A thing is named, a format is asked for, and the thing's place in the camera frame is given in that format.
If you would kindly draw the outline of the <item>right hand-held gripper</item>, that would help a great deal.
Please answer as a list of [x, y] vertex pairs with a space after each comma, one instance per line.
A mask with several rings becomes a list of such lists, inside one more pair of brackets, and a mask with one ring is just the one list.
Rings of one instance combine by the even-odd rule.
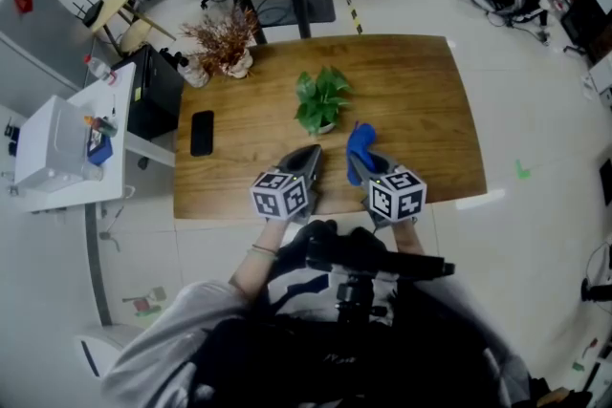
[[350, 156], [352, 185], [367, 186], [376, 177], [369, 181], [369, 210], [389, 223], [416, 218], [426, 204], [426, 183], [385, 153], [372, 151], [370, 157], [373, 170], [358, 155]]

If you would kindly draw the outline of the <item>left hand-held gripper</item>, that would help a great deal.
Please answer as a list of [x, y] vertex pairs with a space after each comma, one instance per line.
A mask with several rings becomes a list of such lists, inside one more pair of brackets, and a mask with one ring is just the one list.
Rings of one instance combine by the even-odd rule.
[[256, 214], [306, 224], [316, 207], [313, 186], [321, 165], [322, 147], [312, 144], [285, 155], [276, 165], [279, 171], [261, 173], [250, 187]]

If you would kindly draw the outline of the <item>blue wiping cloth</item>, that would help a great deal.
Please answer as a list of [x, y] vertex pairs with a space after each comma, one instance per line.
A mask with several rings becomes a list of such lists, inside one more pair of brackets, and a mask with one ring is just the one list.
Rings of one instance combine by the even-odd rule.
[[355, 124], [346, 145], [347, 179], [353, 186], [361, 185], [361, 178], [351, 162], [351, 156], [355, 155], [369, 171], [375, 170], [375, 163], [369, 154], [368, 148], [376, 139], [376, 131], [369, 123]]

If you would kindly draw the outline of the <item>green potted plant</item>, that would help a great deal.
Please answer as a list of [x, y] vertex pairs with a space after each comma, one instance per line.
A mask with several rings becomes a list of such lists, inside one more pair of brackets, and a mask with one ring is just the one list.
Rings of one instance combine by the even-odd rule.
[[340, 109], [350, 104], [347, 94], [353, 92], [336, 67], [323, 66], [316, 77], [302, 72], [295, 86], [299, 102], [295, 119], [309, 135], [325, 134], [337, 125]]

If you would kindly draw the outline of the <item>person's right forearm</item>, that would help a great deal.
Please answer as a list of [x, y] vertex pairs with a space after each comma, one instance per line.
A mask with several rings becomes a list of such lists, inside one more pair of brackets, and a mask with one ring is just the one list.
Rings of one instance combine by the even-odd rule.
[[391, 225], [396, 247], [400, 253], [424, 255], [425, 251], [414, 224], [412, 219], [407, 219]]

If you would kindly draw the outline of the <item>black smartphone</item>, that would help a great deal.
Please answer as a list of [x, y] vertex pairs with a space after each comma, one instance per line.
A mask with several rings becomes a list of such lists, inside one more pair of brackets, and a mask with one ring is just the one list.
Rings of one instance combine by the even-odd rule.
[[190, 155], [209, 156], [213, 151], [214, 112], [205, 110], [191, 118]]

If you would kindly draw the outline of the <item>clear pump bottle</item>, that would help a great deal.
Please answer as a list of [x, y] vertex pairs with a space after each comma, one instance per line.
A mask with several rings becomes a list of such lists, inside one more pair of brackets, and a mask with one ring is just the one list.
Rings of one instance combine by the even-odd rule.
[[172, 54], [168, 48], [163, 48], [160, 50], [160, 54], [190, 86], [202, 88], [208, 84], [210, 80], [209, 73], [198, 68], [181, 52]]

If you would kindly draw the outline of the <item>black cabinet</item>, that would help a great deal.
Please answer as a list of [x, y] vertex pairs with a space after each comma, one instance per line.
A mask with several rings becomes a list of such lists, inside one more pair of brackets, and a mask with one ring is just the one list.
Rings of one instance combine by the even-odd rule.
[[185, 80], [157, 50], [148, 44], [112, 66], [136, 65], [127, 129], [144, 140], [153, 140], [178, 127]]

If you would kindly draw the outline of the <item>white side table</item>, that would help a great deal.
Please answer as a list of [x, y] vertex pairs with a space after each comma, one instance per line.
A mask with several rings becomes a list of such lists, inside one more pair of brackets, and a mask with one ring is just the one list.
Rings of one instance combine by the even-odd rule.
[[116, 116], [118, 133], [112, 138], [113, 155], [102, 165], [100, 181], [84, 181], [53, 193], [27, 190], [21, 186], [17, 207], [24, 212], [39, 212], [81, 204], [118, 200], [124, 195], [125, 153], [132, 152], [168, 167], [176, 166], [175, 153], [127, 130], [129, 105], [136, 65], [129, 63], [117, 71], [117, 81], [108, 85], [97, 81], [69, 98], [75, 106], [97, 117]]

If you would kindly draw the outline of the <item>blue small box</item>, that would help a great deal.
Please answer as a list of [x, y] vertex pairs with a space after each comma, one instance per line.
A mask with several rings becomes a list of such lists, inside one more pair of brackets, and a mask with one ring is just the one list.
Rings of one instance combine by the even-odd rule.
[[111, 139], [94, 129], [90, 130], [86, 149], [88, 162], [96, 166], [101, 166], [113, 155]]

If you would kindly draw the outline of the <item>dark bottle orange cap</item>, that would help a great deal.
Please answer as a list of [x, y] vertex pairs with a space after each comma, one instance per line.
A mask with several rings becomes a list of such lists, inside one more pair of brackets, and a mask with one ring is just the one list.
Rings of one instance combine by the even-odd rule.
[[84, 121], [92, 130], [108, 138], [112, 138], [118, 133], [118, 128], [106, 118], [85, 116]]

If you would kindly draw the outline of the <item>red green floor tool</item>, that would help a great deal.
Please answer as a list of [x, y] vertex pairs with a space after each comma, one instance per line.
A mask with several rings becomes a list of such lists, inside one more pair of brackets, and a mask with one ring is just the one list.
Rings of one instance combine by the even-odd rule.
[[135, 315], [144, 317], [162, 311], [162, 303], [167, 299], [163, 287], [152, 288], [147, 294], [135, 297], [122, 298], [123, 304], [131, 304], [135, 309]]

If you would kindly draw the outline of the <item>clear bottle red cap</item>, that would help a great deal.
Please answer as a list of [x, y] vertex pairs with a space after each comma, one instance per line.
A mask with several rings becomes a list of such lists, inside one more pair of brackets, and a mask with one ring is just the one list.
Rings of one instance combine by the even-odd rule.
[[89, 72], [96, 78], [96, 80], [100, 80], [109, 86], [116, 83], [117, 76], [115, 72], [101, 59], [88, 54], [85, 56], [84, 62]]

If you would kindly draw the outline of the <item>person's torso grey shirt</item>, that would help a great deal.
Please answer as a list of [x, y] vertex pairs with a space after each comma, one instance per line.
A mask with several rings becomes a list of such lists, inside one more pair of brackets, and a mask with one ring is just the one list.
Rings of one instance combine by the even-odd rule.
[[284, 247], [254, 301], [193, 284], [120, 354], [102, 381], [114, 408], [516, 408], [523, 360], [456, 281], [381, 282], [387, 307], [338, 322], [331, 292], [291, 299], [318, 275]]

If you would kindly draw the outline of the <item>white plastic box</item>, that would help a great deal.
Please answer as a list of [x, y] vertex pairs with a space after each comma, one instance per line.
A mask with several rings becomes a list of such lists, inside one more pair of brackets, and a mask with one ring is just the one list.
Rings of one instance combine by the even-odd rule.
[[53, 193], [76, 183], [101, 181], [102, 169], [87, 157], [90, 129], [85, 117], [82, 108], [58, 96], [41, 106], [20, 128], [14, 182]]

